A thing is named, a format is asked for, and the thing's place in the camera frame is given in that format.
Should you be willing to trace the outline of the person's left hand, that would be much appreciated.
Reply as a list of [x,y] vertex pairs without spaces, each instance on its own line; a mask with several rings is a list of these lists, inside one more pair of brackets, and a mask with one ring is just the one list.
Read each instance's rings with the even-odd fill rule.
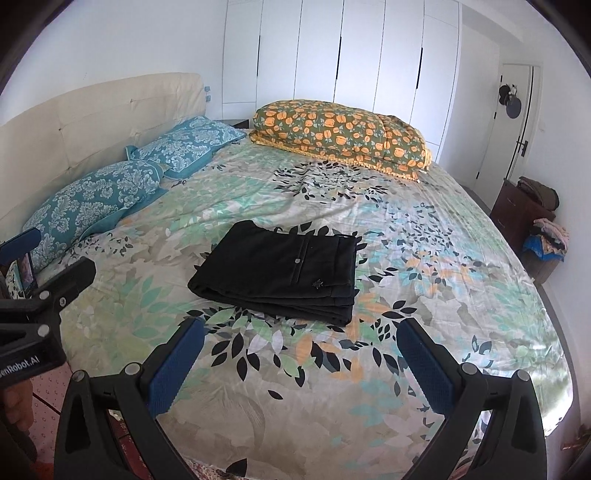
[[30,379],[7,387],[1,392],[1,403],[8,424],[29,433],[34,423],[33,386]]

